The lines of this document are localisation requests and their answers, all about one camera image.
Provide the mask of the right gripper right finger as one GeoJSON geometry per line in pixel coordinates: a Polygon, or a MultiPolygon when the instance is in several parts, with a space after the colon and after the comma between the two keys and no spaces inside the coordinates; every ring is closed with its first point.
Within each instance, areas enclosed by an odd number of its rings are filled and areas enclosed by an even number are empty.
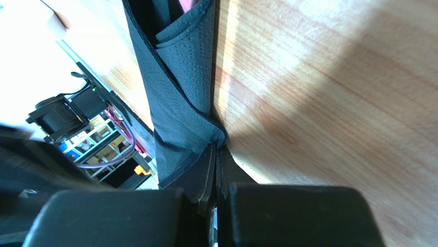
{"type": "Polygon", "coordinates": [[[216,158],[219,246],[384,246],[354,188],[264,185],[223,147],[216,158]]]}

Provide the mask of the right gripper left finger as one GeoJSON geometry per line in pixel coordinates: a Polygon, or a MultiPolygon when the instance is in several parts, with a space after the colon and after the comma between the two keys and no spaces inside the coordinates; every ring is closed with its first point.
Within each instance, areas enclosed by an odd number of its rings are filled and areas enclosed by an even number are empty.
{"type": "Polygon", "coordinates": [[[24,246],[214,246],[216,147],[160,190],[65,190],[36,217],[24,246]]]}

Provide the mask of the black paper napkin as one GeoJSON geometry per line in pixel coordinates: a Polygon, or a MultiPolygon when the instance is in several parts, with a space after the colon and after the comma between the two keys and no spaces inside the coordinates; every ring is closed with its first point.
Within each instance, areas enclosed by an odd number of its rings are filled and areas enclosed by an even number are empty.
{"type": "Polygon", "coordinates": [[[150,108],[159,186],[190,168],[225,128],[211,118],[215,2],[175,17],[167,1],[124,1],[150,108]]]}

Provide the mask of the iridescent knife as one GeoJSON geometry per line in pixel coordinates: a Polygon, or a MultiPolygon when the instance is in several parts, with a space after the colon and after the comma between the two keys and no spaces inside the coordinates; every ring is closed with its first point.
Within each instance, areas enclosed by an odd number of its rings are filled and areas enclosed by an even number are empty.
{"type": "Polygon", "coordinates": [[[178,2],[183,13],[187,13],[199,2],[199,0],[178,0],[178,2]]]}

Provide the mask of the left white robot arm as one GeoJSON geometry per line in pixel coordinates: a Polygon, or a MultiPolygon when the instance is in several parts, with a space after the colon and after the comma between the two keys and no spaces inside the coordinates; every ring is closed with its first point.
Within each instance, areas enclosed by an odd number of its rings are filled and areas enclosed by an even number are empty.
{"type": "Polygon", "coordinates": [[[56,146],[1,124],[1,246],[22,246],[38,213],[56,192],[102,189],[56,146]]]}

